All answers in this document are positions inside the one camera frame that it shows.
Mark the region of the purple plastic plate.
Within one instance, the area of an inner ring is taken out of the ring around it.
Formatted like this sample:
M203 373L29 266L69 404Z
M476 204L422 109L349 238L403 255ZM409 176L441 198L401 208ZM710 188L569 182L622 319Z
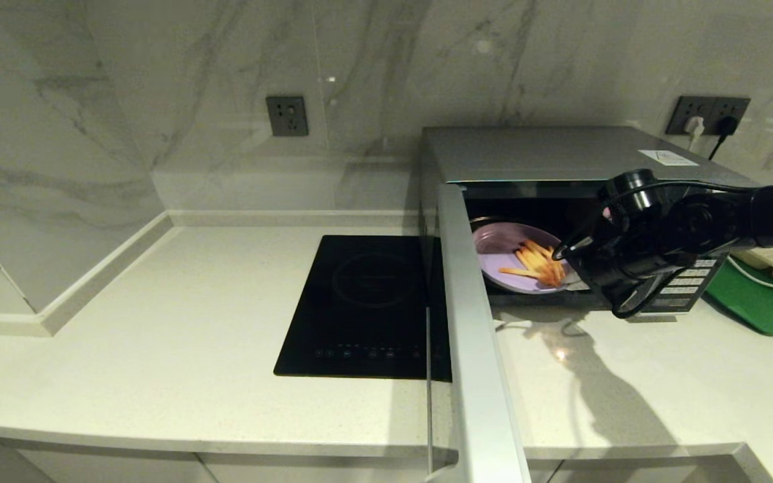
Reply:
M473 238L482 275L497 287L517 294L552 294L564 290L564 281L561 287L551 287L536 278L498 272L501 267L525 269L515 256L516 250L525 249L521 244L525 239L556 248L560 239L552 233L523 223L496 222L476 229ZM566 261L562 260L561 263L566 277L578 277L577 272Z

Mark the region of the silver Panasonic microwave oven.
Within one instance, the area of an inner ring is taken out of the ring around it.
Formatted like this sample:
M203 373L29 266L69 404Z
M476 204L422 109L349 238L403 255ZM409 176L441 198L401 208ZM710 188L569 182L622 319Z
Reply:
M666 167L639 150L669 150L699 163ZM559 239L598 205L605 181L651 169L660 180L753 186L745 176L632 127L427 127L418 158L421 202L438 184L459 184L470 232L516 222Z

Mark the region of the white sticker label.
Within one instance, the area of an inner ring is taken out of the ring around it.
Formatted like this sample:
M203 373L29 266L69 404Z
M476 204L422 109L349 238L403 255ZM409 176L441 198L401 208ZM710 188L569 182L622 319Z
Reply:
M697 167L699 163L678 155L669 150L639 150L639 153L650 157L650 159L659 162L666 167Z

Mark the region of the green plastic tray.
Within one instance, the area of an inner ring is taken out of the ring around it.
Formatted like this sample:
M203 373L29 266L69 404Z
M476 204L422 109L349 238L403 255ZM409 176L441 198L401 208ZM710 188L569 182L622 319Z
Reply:
M729 259L715 273L703 299L755 332L773 336L773 281L769 275Z

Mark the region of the black induction cooktop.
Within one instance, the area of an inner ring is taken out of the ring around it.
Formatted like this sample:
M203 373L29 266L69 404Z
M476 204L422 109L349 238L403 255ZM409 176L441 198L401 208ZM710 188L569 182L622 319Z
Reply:
M321 238L273 372L451 382L439 245L417 236Z

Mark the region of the white cabinet door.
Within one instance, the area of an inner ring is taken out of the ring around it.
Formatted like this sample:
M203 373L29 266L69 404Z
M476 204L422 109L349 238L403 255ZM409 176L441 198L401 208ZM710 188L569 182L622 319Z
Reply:
M427 483L425 458L200 453L218 483Z

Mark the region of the grey double wall socket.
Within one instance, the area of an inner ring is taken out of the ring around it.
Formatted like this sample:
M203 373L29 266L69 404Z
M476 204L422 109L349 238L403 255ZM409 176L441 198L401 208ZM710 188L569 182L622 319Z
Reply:
M703 118L704 136L720 136L723 120L742 122L743 114L751 103L749 97L682 95L675 104L666 126L666 135L687 136L685 123L694 117Z

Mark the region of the grey single wall socket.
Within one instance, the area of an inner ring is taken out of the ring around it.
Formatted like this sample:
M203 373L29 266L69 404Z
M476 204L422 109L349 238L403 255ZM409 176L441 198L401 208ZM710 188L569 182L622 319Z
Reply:
M266 106L273 137L307 137L309 122L303 96L267 96Z

